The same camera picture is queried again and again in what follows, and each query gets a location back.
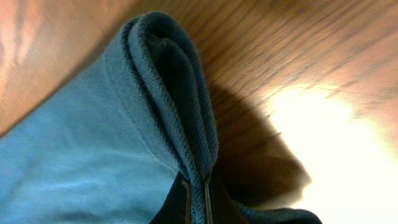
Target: blue fabric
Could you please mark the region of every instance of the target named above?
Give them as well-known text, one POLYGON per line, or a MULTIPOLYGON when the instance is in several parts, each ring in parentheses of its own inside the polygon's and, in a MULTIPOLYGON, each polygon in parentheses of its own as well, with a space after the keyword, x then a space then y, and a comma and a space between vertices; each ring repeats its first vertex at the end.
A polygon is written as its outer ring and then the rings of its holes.
MULTIPOLYGON (((0 140, 0 223, 149 223, 178 172, 204 223, 217 152, 196 50, 152 12, 0 140)), ((252 223, 294 217, 238 208, 252 223)))

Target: wooden table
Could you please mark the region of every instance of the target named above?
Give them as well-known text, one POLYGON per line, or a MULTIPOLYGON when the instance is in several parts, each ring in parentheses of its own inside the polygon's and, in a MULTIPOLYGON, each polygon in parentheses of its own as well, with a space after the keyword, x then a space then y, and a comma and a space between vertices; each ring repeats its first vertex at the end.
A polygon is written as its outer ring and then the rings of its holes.
POLYGON ((0 2, 0 133, 161 10, 203 62, 231 195, 324 223, 397 223, 398 2, 0 2))

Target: fabric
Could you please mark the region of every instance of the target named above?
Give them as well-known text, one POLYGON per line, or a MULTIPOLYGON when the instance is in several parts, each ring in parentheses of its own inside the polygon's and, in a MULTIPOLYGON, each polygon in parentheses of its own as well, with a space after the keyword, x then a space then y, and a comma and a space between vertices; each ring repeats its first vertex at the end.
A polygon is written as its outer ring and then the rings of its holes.
POLYGON ((0 223, 149 223, 178 172, 204 223, 217 152, 195 48, 152 12, 0 140, 0 223))

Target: folded fabric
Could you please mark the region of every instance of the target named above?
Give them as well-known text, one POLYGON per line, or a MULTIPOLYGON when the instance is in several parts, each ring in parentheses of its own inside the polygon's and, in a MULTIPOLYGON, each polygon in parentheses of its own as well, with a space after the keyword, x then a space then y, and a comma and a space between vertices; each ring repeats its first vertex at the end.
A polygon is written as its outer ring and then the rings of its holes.
MULTIPOLYGON (((188 35, 160 12, 134 19, 0 140, 0 222, 149 223, 181 173, 191 188, 190 221, 204 223, 215 127, 188 35)), ((251 223, 284 222, 295 212, 318 221, 300 210, 238 207, 251 223)))

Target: knit fabric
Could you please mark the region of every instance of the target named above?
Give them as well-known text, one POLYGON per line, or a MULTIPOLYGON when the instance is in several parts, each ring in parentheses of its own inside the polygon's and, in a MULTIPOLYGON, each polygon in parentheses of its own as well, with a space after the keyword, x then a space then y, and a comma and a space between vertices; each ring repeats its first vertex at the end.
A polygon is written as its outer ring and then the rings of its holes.
POLYGON ((0 223, 149 223, 178 171, 204 223, 215 127, 188 35, 159 12, 134 19, 0 140, 0 223))

